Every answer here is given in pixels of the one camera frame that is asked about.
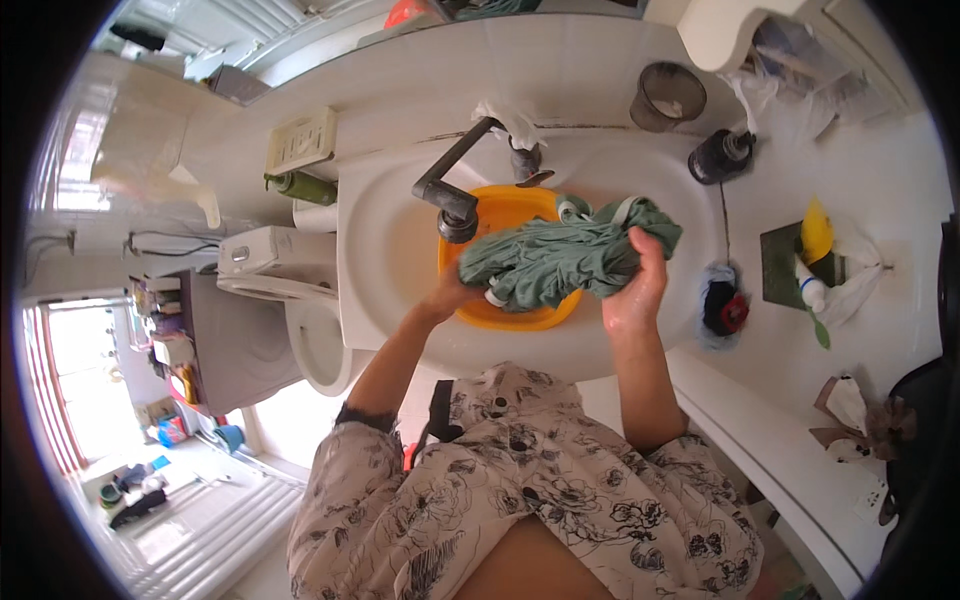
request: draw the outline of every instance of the hand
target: hand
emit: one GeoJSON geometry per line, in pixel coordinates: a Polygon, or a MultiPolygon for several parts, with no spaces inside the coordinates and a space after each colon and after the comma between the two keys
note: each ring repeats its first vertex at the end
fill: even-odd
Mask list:
{"type": "Polygon", "coordinates": [[[418,309],[424,316],[436,324],[443,323],[453,316],[454,311],[472,300],[483,298],[485,288],[471,287],[460,281],[459,260],[454,260],[440,273],[440,280],[426,298],[420,301],[418,309]]]}
{"type": "Polygon", "coordinates": [[[603,299],[603,325],[607,333],[634,335],[657,330],[657,312],[666,288],[663,248],[641,228],[627,232],[630,245],[640,254],[634,278],[622,290],[603,299]]]}

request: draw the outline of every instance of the green bottle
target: green bottle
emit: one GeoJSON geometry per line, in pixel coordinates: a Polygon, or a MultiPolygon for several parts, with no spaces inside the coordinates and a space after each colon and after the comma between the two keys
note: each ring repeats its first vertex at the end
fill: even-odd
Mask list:
{"type": "Polygon", "coordinates": [[[270,189],[270,183],[274,189],[287,196],[298,200],[306,200],[313,204],[330,206],[337,202],[337,188],[333,183],[318,179],[302,171],[291,171],[283,175],[263,174],[264,188],[270,189]]]}

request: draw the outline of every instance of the black faucet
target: black faucet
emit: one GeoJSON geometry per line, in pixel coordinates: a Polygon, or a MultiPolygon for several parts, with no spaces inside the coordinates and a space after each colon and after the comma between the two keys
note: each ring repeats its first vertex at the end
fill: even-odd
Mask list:
{"type": "MultiPolygon", "coordinates": [[[[503,124],[493,117],[484,117],[466,135],[457,140],[446,154],[427,169],[423,177],[414,183],[413,194],[440,209],[437,215],[437,232],[451,244],[465,244],[477,232],[477,198],[464,190],[442,180],[453,165],[477,143],[491,128],[506,131],[503,124]]],[[[534,150],[514,150],[514,173],[527,180],[540,168],[540,145],[534,150]]]]}

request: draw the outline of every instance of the toilet lid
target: toilet lid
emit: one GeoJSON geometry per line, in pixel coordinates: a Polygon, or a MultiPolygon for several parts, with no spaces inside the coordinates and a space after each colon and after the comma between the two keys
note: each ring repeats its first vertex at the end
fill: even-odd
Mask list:
{"type": "Polygon", "coordinates": [[[331,289],[265,275],[219,276],[217,287],[241,296],[261,300],[336,300],[337,293],[331,289]]]}

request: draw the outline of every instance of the white sink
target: white sink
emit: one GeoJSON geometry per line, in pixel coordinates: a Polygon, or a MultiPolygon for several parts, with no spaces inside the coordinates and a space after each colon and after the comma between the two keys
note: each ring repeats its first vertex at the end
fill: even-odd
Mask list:
{"type": "MultiPolygon", "coordinates": [[[[676,134],[609,130],[548,131],[543,183],[599,207],[647,196],[684,228],[668,263],[670,282],[658,317],[665,348],[692,337],[703,268],[722,256],[723,220],[717,188],[697,183],[686,157],[699,139],[676,134]]],[[[363,156],[340,166],[337,270],[344,342],[379,349],[406,312],[437,280],[438,209],[410,189],[455,140],[363,156]]],[[[444,180],[469,191],[512,182],[506,141],[478,142],[444,180]]],[[[481,329],[454,317],[430,337],[422,358],[430,368],[471,376],[513,360],[566,381],[613,373],[600,302],[584,294],[563,323],[537,332],[481,329]]]]}

